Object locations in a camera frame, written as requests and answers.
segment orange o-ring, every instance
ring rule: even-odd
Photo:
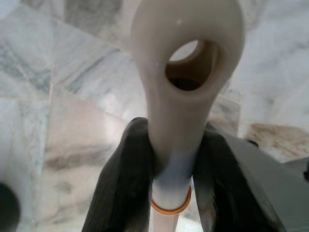
[[[185,210],[185,208],[188,206],[188,204],[190,203],[191,200],[191,186],[189,187],[188,190],[188,194],[187,197],[185,199],[185,202],[178,207],[177,209],[163,209],[161,208],[159,205],[157,205],[153,200],[151,200],[151,206],[159,213],[163,214],[163,215],[167,215],[167,216],[172,216],[172,215],[177,215],[179,213],[181,213],[183,210]]]

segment white plastic part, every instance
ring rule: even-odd
[[[245,41],[237,0],[143,0],[131,28],[132,55],[144,87],[149,139],[157,155],[152,198],[172,210],[186,199],[196,151],[212,103],[237,66]],[[169,62],[198,40],[193,55]],[[169,79],[199,88],[184,91]]]

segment hole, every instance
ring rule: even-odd
[[[0,183],[0,231],[15,231],[20,219],[20,207],[15,194]]]
[[[185,57],[182,56],[177,61],[173,60],[176,54],[180,54],[179,51],[183,47],[190,44],[192,48],[194,43],[195,47],[190,50],[189,55],[186,53]],[[171,57],[166,65],[165,75],[178,89],[184,91],[196,90],[209,78],[217,64],[218,56],[219,49],[215,43],[208,41],[189,42],[178,49]]]
[[[191,41],[180,47],[169,59],[170,61],[180,61],[190,57],[197,47],[197,40]]]

